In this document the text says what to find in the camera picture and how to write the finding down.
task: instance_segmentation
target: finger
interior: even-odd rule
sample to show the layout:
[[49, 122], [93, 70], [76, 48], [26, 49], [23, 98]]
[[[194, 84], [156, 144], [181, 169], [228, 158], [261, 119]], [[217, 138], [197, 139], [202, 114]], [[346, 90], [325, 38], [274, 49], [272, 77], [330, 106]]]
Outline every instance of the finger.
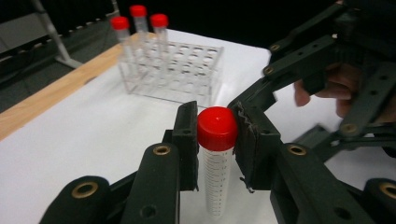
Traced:
[[349, 64], [341, 64], [328, 71], [328, 81], [346, 86], [352, 93], [359, 90], [361, 70]]
[[350, 107], [352, 107], [351, 100], [337, 100], [335, 113], [338, 115], [338, 117], [344, 118], [349, 112]]
[[315, 95], [321, 98], [335, 98], [339, 100], [350, 100], [352, 97], [352, 93], [348, 87], [333, 82], [329, 82], [326, 89]]
[[375, 122], [396, 122], [396, 95], [390, 98], [387, 102], [387, 106], [381, 111], [381, 114]]
[[309, 103], [311, 97], [309, 93], [304, 89], [304, 83], [302, 80], [294, 82], [294, 102], [297, 106], [303, 106]]

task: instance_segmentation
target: clear acrylic rack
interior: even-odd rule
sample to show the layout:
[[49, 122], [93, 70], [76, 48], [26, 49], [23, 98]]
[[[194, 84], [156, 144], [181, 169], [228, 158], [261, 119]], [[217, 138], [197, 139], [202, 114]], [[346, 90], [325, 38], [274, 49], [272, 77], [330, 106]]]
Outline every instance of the clear acrylic rack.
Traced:
[[167, 52], [150, 39], [134, 50], [134, 59], [119, 57], [128, 93], [179, 103], [214, 104], [221, 84], [223, 48], [168, 42]]

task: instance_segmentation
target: white surface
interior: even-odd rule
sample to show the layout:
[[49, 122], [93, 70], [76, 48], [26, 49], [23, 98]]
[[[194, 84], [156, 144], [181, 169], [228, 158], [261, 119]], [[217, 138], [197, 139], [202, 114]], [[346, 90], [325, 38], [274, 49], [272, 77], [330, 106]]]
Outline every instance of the white surface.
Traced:
[[[269, 59], [265, 49], [198, 35], [169, 31], [169, 40], [225, 48], [226, 79], [216, 105], [227, 105], [256, 81]], [[313, 98], [308, 106], [297, 108], [292, 94], [292, 87], [278, 91], [278, 102], [266, 113], [283, 141], [293, 140], [316, 123], [330, 129], [338, 125], [332, 100]], [[126, 94], [118, 68], [110, 68], [0, 142], [0, 223], [39, 222], [61, 189], [81, 176], [99, 175], [112, 184], [136, 171], [144, 150], [161, 142], [165, 129], [173, 128], [177, 107], [176, 103]], [[345, 159], [329, 162], [337, 175], [350, 168], [375, 167], [370, 175], [385, 173], [396, 179], [394, 161], [381, 157], [389, 165], [376, 165], [384, 163], [376, 155], [362, 155], [366, 160], [361, 162], [350, 152], [346, 154]], [[351, 181], [359, 186], [366, 175], [354, 175]], [[240, 176], [233, 160], [225, 213], [216, 223], [276, 223], [269, 192], [248, 193]], [[199, 187], [199, 192], [181, 193], [180, 223], [212, 222], [205, 212], [202, 164]]]

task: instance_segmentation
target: centrifuge tube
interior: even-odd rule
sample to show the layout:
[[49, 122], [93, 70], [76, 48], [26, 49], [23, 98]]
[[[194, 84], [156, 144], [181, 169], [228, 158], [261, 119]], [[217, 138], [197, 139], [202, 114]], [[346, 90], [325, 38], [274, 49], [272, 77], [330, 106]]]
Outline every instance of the centrifuge tube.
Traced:
[[154, 14], [150, 17], [151, 26], [157, 38], [157, 44], [162, 57], [168, 52], [168, 17], [164, 14]]
[[213, 106], [198, 115], [198, 143], [204, 149], [206, 210], [214, 219], [224, 213], [236, 136], [231, 109]]
[[117, 39], [122, 47], [123, 55], [129, 60], [134, 59], [131, 34], [129, 33], [129, 22], [126, 17], [114, 17], [111, 19], [111, 25], [117, 35]]
[[149, 34], [148, 23], [146, 20], [146, 7], [142, 5], [134, 5], [129, 7], [131, 16], [134, 18], [134, 28], [137, 32], [139, 45], [143, 48]]
[[154, 56], [154, 66], [160, 68], [160, 76], [158, 86], [164, 86], [168, 82], [168, 64], [169, 64], [169, 53], [168, 53], [168, 33], [166, 27], [168, 26], [168, 17], [164, 14], [154, 14], [150, 17], [151, 25], [154, 29], [156, 36], [156, 48], [157, 56]]

